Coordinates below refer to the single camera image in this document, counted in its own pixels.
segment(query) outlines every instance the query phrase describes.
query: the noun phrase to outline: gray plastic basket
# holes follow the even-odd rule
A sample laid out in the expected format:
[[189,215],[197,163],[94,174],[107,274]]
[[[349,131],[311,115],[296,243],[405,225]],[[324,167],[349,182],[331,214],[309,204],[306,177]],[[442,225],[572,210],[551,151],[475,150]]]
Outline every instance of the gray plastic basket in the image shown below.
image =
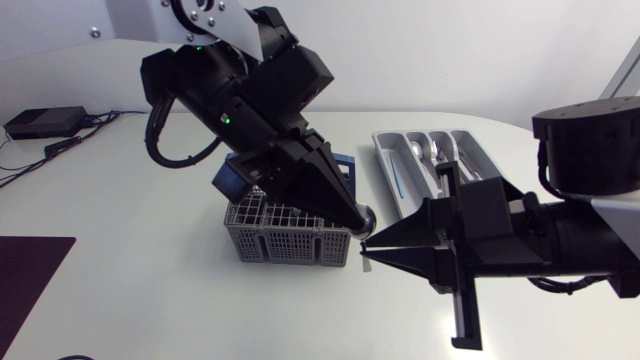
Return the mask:
[[254,187],[227,207],[224,225],[241,261],[346,264],[350,240],[346,228],[288,205],[268,203],[266,198]]

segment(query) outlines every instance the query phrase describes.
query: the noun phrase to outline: white table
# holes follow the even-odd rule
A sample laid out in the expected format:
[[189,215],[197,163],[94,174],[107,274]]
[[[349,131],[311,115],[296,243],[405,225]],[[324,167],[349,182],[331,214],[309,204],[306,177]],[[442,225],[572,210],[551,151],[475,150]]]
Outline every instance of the white table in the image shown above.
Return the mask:
[[[531,132],[444,113],[307,113],[356,157],[358,200],[378,230],[398,220],[371,133],[466,128],[521,190],[537,183]],[[640,357],[640,303],[606,283],[572,296],[525,279],[478,279],[484,351],[454,349],[452,298],[426,280],[373,263],[354,240],[344,268],[246,264],[222,226],[227,201],[210,185],[228,149],[169,170],[143,143],[145,116],[127,116],[0,190],[2,235],[74,236],[6,359],[444,359]],[[174,114],[161,149],[194,154],[212,135]],[[52,140],[8,144],[0,164],[38,160]]]

